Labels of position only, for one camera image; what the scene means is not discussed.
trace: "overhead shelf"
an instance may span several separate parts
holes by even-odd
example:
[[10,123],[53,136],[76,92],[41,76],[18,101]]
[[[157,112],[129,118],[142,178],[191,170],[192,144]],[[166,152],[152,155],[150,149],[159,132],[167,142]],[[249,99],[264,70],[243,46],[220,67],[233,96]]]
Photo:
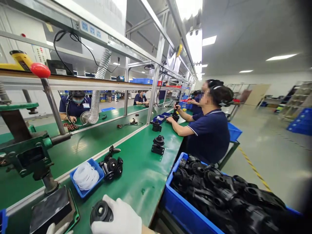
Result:
[[[43,90],[39,77],[31,72],[11,71],[0,69],[0,80],[6,90]],[[129,82],[118,82],[111,80],[100,80],[94,78],[83,78],[65,75],[51,75],[49,83],[52,90],[150,90],[150,84],[137,84]],[[181,90],[162,86],[162,90]]]

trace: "red part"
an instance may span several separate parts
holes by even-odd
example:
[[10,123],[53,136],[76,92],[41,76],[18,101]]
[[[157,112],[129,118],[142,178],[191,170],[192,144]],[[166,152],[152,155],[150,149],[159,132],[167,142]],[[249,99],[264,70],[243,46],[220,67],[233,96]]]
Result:
[[49,78],[49,76],[51,75],[51,71],[49,70],[49,68],[42,63],[33,63],[30,66],[30,70],[39,78]]

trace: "label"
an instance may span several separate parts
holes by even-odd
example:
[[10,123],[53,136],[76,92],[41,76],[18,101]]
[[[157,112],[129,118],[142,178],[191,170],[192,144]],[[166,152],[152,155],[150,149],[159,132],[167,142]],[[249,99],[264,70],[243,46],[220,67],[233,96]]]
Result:
[[55,69],[57,75],[67,75],[65,69]]
[[90,104],[89,103],[83,103],[84,108],[90,108]]

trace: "navy polo shirt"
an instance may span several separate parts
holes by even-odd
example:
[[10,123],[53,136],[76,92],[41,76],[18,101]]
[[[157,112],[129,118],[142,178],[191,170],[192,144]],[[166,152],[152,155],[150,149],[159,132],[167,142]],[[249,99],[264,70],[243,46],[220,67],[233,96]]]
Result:
[[143,96],[143,98],[141,98],[140,94],[136,94],[136,96],[134,98],[134,103],[133,103],[134,106],[136,105],[136,101],[145,102],[145,101],[147,101],[147,98],[145,96]]
[[221,109],[206,115],[193,115],[188,127],[194,132],[188,136],[187,151],[204,163],[217,163],[226,154],[230,143],[228,120]]
[[[200,99],[201,99],[200,95],[198,95],[196,98],[194,98],[194,100],[195,100],[196,102],[199,102]],[[194,104],[193,104],[193,106],[192,106],[192,112],[193,112],[193,115],[197,115],[197,114],[199,114],[199,113],[202,113],[202,109],[201,109],[200,106],[197,106],[197,105],[194,105]]]
[[[67,97],[62,97],[61,101],[59,102],[59,112],[66,113],[66,104],[68,102]],[[71,101],[68,106],[68,114],[69,116],[80,117],[81,114],[85,111],[89,111],[91,107],[91,98],[84,97],[82,103],[78,106],[76,102]]]

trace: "electrical outlet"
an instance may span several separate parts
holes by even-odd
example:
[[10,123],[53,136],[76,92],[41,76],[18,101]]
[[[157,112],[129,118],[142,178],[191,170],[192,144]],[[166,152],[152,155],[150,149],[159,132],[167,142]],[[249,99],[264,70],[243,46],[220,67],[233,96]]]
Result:
[[90,26],[90,33],[92,33],[93,35],[95,35],[95,30],[92,26]]
[[97,30],[97,37],[101,38],[101,31]]
[[88,31],[88,24],[84,21],[81,21],[82,29]]

